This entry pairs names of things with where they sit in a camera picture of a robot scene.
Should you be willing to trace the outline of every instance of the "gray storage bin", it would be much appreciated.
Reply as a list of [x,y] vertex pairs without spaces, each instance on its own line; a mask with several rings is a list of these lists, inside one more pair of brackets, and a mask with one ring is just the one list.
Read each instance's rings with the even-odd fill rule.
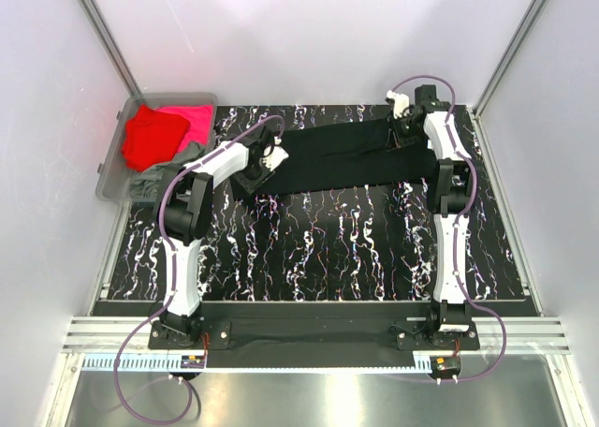
[[111,200],[120,203],[129,197],[129,183],[131,178],[137,173],[125,164],[121,149],[124,143],[124,125],[133,118],[141,107],[145,104],[150,109],[158,109],[164,106],[214,106],[211,120],[210,141],[206,149],[211,151],[214,147],[214,116],[216,114],[217,100],[215,95],[210,93],[154,93],[138,96],[131,96],[124,104],[123,111],[119,113],[116,132],[110,144],[109,153],[103,164],[100,164],[98,172],[100,179],[95,188],[95,194],[102,200]]

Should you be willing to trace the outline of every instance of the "cable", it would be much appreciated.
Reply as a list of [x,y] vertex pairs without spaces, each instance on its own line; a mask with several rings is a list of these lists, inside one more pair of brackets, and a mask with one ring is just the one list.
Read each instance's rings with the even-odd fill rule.
[[[415,81],[416,79],[431,79],[434,81],[439,81],[439,82],[445,84],[446,87],[449,89],[449,92],[451,93],[451,105],[449,106],[449,110],[447,111],[445,123],[446,123],[447,134],[449,135],[449,140],[451,141],[451,145],[453,146],[454,150],[456,150],[457,142],[456,142],[456,139],[453,137],[453,134],[451,133],[451,129],[449,128],[449,118],[453,114],[453,111],[456,107],[456,90],[453,88],[451,83],[449,83],[448,81],[446,81],[443,78],[439,78],[437,76],[432,76],[430,74],[420,74],[420,75],[413,76],[411,78],[401,81],[400,83],[398,83],[397,85],[395,85],[393,87],[392,91],[395,92],[402,85],[404,85],[410,81]],[[504,359],[505,349],[507,348],[507,330],[505,329],[504,321],[495,311],[491,310],[490,308],[478,305],[476,302],[473,301],[473,299],[468,294],[468,290],[466,289],[464,284],[461,282],[460,275],[458,274],[458,235],[459,235],[458,225],[459,225],[460,218],[462,216],[464,216],[466,213],[468,213],[470,211],[470,209],[472,209],[472,206],[475,204],[476,190],[478,188],[478,176],[476,175],[476,168],[475,168],[475,165],[473,164],[472,160],[470,158],[466,157],[465,155],[463,155],[462,153],[460,153],[459,151],[456,151],[456,154],[463,161],[465,161],[466,164],[468,165],[468,168],[470,169],[470,173],[472,175],[472,180],[473,180],[473,188],[472,188],[472,192],[470,193],[470,197],[468,198],[468,202],[466,203],[466,206],[464,207],[464,209],[458,213],[458,216],[456,217],[456,222],[455,222],[456,227],[454,228],[454,235],[453,235],[453,268],[454,268],[454,272],[456,273],[456,280],[458,281],[458,285],[460,287],[461,293],[464,295],[464,299],[475,310],[478,310],[479,312],[487,313],[487,314],[491,315],[492,317],[494,317],[495,319],[497,319],[497,322],[499,322],[499,326],[502,330],[502,349],[499,352],[499,356],[497,356],[497,360],[486,371],[483,371],[482,373],[479,373],[477,375],[473,375],[470,377],[463,377],[460,379],[460,382],[473,382],[473,381],[476,381],[476,380],[483,378],[483,377],[489,375],[490,373],[492,373],[493,370],[495,370],[495,368],[497,368],[497,366],[499,366],[499,364]]]
[[172,182],[168,185],[167,187],[167,191],[165,192],[165,196],[163,197],[162,201],[160,202],[160,210],[158,212],[158,228],[160,230],[160,235],[162,235],[162,237],[164,238],[164,243],[165,243],[165,247],[170,247],[170,250],[173,252],[172,254],[172,284],[170,286],[170,291],[168,292],[168,299],[165,302],[165,304],[153,315],[149,316],[147,319],[144,319],[134,330],[131,331],[131,333],[129,333],[129,335],[124,339],[123,343],[121,344],[121,347],[119,347],[119,351],[116,354],[116,359],[114,360],[114,366],[112,368],[112,376],[114,379],[114,388],[116,389],[116,394],[119,397],[119,401],[121,401],[121,404],[123,405],[123,407],[137,420],[141,420],[143,422],[146,422],[148,424],[152,424],[152,425],[171,425],[174,424],[176,422],[179,422],[180,420],[183,419],[183,417],[187,414],[187,412],[189,411],[189,409],[191,408],[191,403],[193,401],[193,387],[192,385],[187,381],[187,380],[183,380],[180,379],[180,382],[183,382],[183,384],[186,386],[188,392],[189,392],[189,400],[187,402],[187,406],[185,407],[185,409],[183,410],[182,414],[177,416],[176,418],[173,418],[172,420],[152,420],[150,418],[146,418],[143,415],[140,415],[140,413],[138,413],[137,411],[135,411],[131,405],[129,405],[126,401],[126,399],[123,396],[123,391],[121,390],[121,385],[119,383],[119,364],[121,363],[121,356],[123,355],[124,349],[126,348],[127,344],[129,343],[129,341],[131,341],[131,339],[136,335],[136,333],[138,331],[140,331],[146,324],[150,323],[150,321],[152,319],[154,319],[155,317],[159,317],[162,313],[164,313],[165,311],[168,310],[168,307],[172,304],[172,301],[175,297],[175,290],[177,287],[177,248],[175,246],[175,243],[172,242],[172,240],[170,239],[170,237],[167,235],[167,232],[165,230],[165,208],[166,208],[166,201],[170,198],[170,195],[172,194],[175,185],[187,174],[189,174],[190,172],[194,171],[195,169],[198,169],[200,167],[203,167],[204,165],[206,165],[209,161],[211,161],[212,159],[214,159],[215,157],[217,157],[218,155],[222,154],[224,151],[228,150],[234,143],[240,141],[241,139],[243,139],[244,137],[248,136],[249,134],[251,134],[253,131],[255,131],[256,129],[258,129],[260,126],[264,125],[266,122],[272,120],[272,119],[279,119],[281,121],[281,131],[279,133],[279,137],[281,138],[283,136],[283,132],[285,130],[285,120],[283,119],[282,116],[280,115],[271,115],[271,116],[267,116],[264,119],[258,121],[255,125],[253,125],[252,127],[250,127],[249,129],[245,130],[244,132],[242,132],[240,135],[238,135],[237,137],[235,137],[231,142],[219,146],[218,148],[216,148],[215,150],[213,150],[211,153],[205,155],[200,161],[199,163],[195,164],[192,167],[189,167],[188,169],[184,169],[183,171],[181,171],[179,174],[177,174],[177,176],[175,176],[175,178],[172,180]]

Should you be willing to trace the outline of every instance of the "pink cloth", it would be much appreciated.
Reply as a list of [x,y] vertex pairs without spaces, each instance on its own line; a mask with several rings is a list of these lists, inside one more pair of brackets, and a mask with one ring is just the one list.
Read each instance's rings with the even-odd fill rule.
[[177,149],[178,153],[185,149],[190,141],[197,141],[203,145],[208,144],[214,106],[167,106],[161,107],[157,111],[181,115],[189,121],[189,129],[181,140],[179,149]]

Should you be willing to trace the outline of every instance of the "gray cloth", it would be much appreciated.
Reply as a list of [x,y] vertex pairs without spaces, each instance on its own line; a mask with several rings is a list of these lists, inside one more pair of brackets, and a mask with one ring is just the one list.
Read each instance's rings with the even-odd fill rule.
[[190,141],[185,149],[172,157],[170,162],[157,163],[137,174],[129,186],[129,196],[133,201],[154,201],[162,180],[162,171],[170,163],[183,165],[206,154],[205,148],[195,141]]

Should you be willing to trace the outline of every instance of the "clothing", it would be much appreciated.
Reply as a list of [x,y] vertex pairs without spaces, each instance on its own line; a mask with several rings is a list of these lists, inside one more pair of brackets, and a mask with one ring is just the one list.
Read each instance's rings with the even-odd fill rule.
[[[434,152],[424,145],[388,149],[385,119],[343,123],[285,132],[281,146],[289,154],[257,195],[382,185],[431,177]],[[233,196],[248,195],[231,179]]]
[[121,151],[126,165],[144,171],[156,163],[169,162],[188,128],[189,121],[182,116],[142,105],[125,125],[126,137]]
[[134,201],[153,201],[158,194],[158,187],[160,181],[162,181],[162,171],[166,165],[169,163],[183,165],[202,157],[205,153],[206,150],[199,143],[191,141],[183,151],[173,157],[172,161],[158,163],[136,175],[129,186],[129,196]]
[[213,106],[168,106],[161,107],[157,111],[181,115],[189,121],[189,129],[185,133],[177,152],[180,153],[187,147],[190,141],[207,145],[210,140],[210,129],[212,124]]

